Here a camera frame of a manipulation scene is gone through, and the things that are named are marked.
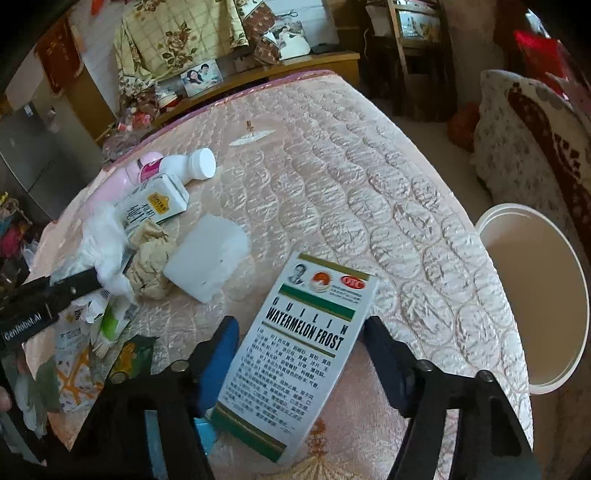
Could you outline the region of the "white tissue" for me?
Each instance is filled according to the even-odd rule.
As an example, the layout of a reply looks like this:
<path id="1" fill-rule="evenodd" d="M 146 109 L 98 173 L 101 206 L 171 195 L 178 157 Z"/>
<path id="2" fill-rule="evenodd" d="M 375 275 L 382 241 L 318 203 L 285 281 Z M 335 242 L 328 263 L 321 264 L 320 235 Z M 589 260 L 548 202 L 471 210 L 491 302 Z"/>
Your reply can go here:
<path id="1" fill-rule="evenodd" d="M 122 273 L 127 246 L 116 208 L 107 202 L 98 203 L 82 223 L 82 239 L 77 250 L 51 274 L 51 283 L 94 269 L 101 287 L 110 294 L 134 301 L 131 284 Z"/>

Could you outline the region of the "white milk carton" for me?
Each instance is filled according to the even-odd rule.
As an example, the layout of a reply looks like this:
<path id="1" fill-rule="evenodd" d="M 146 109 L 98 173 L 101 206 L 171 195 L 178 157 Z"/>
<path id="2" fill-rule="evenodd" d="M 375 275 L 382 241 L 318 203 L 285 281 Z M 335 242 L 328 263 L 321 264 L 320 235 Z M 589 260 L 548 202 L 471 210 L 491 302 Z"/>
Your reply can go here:
<path id="1" fill-rule="evenodd" d="M 138 185 L 116 205 L 116 213 L 126 231 L 146 220 L 160 223 L 183 213 L 189 193 L 174 174 L 158 174 Z"/>

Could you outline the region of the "Watermelon Frost medicine box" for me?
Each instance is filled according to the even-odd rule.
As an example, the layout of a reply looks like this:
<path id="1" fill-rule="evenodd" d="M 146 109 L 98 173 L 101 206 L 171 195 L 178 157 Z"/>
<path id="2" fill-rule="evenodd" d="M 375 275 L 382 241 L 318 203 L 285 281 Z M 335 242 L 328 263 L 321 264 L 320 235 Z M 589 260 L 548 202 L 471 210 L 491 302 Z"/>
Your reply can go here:
<path id="1" fill-rule="evenodd" d="M 294 252 L 239 346 L 212 423 L 274 463 L 297 453 L 344 370 L 378 280 Z"/>

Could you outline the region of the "cream trash bucket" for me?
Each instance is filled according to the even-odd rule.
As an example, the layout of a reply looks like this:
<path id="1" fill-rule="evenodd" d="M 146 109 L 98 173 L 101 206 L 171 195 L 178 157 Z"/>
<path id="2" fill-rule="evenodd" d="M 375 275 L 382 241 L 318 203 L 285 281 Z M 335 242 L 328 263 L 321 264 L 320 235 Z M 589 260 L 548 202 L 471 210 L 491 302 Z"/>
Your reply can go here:
<path id="1" fill-rule="evenodd" d="M 575 250 L 551 220 L 517 203 L 488 209 L 476 229 L 518 325 L 530 393 L 558 390 L 577 369 L 589 333 L 587 281 Z"/>

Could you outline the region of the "pink plastic bottle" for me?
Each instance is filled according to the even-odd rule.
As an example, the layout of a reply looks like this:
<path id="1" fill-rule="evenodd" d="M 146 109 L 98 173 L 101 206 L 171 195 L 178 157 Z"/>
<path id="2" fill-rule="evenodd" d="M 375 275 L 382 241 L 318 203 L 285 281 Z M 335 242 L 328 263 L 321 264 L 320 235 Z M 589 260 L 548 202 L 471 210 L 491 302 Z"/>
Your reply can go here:
<path id="1" fill-rule="evenodd" d="M 96 208 L 101 208 L 106 203 L 115 204 L 122 200 L 140 183 L 141 169 L 162 157 L 163 155 L 159 152 L 149 152 L 136 160 L 129 160 L 116 167 L 85 202 L 84 216 L 91 216 Z"/>

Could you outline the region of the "crumpled beige paper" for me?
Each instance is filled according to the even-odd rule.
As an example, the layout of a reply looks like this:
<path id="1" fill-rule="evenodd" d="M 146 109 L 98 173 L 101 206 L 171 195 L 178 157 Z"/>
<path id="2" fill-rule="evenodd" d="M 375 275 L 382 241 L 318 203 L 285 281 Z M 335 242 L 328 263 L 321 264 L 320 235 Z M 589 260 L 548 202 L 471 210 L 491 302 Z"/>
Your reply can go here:
<path id="1" fill-rule="evenodd" d="M 137 297 L 162 300 L 172 284 L 163 269 L 176 250 L 176 238 L 151 220 L 144 221 L 129 238 L 134 250 L 125 276 Z"/>

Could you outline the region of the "grey refrigerator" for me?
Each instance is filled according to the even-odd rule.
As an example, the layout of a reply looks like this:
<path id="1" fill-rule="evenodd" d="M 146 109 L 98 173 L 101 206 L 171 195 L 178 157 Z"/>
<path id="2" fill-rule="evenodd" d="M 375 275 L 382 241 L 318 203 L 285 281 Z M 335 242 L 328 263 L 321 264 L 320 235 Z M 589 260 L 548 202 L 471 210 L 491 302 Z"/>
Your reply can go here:
<path id="1" fill-rule="evenodd" d="M 1 191 L 38 224 L 57 220 L 102 166 L 83 127 L 49 114 L 30 102 L 1 120 Z"/>

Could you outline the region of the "white pill bottle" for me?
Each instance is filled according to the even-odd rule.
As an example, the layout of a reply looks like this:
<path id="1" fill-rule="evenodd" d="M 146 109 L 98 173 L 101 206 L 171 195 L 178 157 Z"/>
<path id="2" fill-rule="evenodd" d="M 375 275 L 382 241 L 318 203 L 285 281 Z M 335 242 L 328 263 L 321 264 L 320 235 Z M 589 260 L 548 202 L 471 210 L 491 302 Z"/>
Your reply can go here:
<path id="1" fill-rule="evenodd" d="M 175 175 L 183 185 L 193 180 L 211 179 L 216 172 L 214 152 L 209 148 L 200 148 L 189 154 L 162 155 L 149 152 L 140 158 L 139 182 L 144 182 L 155 175 L 166 173 Z"/>

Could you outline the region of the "pink quilted table cover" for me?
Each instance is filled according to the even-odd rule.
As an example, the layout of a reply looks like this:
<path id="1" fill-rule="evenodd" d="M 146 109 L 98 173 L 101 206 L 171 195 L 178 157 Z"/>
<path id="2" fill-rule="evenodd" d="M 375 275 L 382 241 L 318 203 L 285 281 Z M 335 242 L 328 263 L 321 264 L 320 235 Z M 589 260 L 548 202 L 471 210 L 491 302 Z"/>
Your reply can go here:
<path id="1" fill-rule="evenodd" d="M 380 317 L 394 340 L 446 373 L 490 371 L 531 447 L 524 349 L 499 275 L 460 202 L 394 122 L 339 76 L 300 74 L 186 116 L 142 143 L 137 157 L 200 148 L 214 150 L 217 172 L 182 184 L 187 209 L 158 225 L 178 247 L 204 215 L 228 219 L 249 235 L 249 256 L 209 303 L 172 282 L 162 300 L 142 301 L 102 359 L 90 344 L 99 319 L 86 317 L 83 296 L 59 300 L 58 324 L 26 347 L 53 407 L 50 454 L 38 478 L 84 479 L 73 446 L 113 374 L 155 375 L 188 359 L 226 316 L 238 321 L 239 348 L 294 252 L 375 276 L 368 318 Z M 45 230 L 36 275 L 53 273 L 75 253 L 84 204 L 112 172 Z M 286 463 L 215 426 L 214 407 L 195 420 L 213 479 L 391 479 L 409 423 L 389 404 L 363 327 L 320 416 Z M 449 410 L 432 479 L 452 479 L 458 423 L 459 412 Z"/>

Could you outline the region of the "framed photo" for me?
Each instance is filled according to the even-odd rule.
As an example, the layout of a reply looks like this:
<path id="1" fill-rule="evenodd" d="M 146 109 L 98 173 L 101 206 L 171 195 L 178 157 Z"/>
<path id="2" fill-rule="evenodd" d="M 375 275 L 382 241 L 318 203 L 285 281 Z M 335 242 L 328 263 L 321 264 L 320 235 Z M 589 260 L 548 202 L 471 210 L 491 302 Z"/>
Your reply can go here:
<path id="1" fill-rule="evenodd" d="M 188 97 L 197 96 L 221 83 L 222 75 L 215 60 L 207 60 L 180 75 Z"/>

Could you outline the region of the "floral yellow cloth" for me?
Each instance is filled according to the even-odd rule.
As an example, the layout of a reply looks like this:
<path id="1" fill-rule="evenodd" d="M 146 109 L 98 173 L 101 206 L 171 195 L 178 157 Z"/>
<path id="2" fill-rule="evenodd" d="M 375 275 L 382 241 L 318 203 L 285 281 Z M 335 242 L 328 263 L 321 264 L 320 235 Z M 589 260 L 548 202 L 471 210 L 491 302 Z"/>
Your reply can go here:
<path id="1" fill-rule="evenodd" d="M 119 94 L 133 97 L 247 44 L 232 1 L 137 1 L 114 34 Z"/>

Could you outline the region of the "floral patterned sofa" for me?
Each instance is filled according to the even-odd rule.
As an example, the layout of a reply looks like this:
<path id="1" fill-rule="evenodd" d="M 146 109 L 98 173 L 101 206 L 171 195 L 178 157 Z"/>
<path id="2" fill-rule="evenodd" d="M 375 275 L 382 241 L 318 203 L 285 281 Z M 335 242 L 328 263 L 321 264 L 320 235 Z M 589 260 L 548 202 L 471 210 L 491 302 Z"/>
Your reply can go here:
<path id="1" fill-rule="evenodd" d="M 473 165 L 493 201 L 529 206 L 566 236 L 590 274 L 590 132 L 546 84 L 481 73 Z"/>

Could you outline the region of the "wooden low cabinet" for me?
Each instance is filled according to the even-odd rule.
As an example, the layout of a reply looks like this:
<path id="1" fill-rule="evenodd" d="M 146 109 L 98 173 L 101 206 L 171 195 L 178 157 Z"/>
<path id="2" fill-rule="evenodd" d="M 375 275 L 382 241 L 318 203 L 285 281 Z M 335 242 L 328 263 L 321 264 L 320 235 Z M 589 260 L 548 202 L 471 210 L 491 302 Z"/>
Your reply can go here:
<path id="1" fill-rule="evenodd" d="M 205 90 L 197 96 L 182 99 L 174 108 L 159 115 L 153 123 L 156 129 L 182 117 L 187 112 L 207 105 L 232 93 L 252 88 L 269 81 L 284 78 L 293 74 L 329 70 L 335 72 L 359 88 L 361 84 L 359 61 L 361 55 L 353 51 L 332 52 L 305 55 L 285 60 L 276 65 L 259 66 L 240 73 L 231 74 L 221 83 Z"/>

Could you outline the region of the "red cushion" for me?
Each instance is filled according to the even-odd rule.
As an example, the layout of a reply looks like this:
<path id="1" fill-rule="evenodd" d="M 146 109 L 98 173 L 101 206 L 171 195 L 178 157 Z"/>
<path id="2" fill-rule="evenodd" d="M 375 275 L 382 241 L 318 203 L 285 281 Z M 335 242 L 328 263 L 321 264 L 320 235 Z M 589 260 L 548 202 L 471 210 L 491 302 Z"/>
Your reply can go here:
<path id="1" fill-rule="evenodd" d="M 522 54 L 527 76 L 546 84 L 562 96 L 564 90 L 557 81 L 557 78 L 564 78 L 559 42 L 523 30 L 514 30 L 513 37 Z"/>

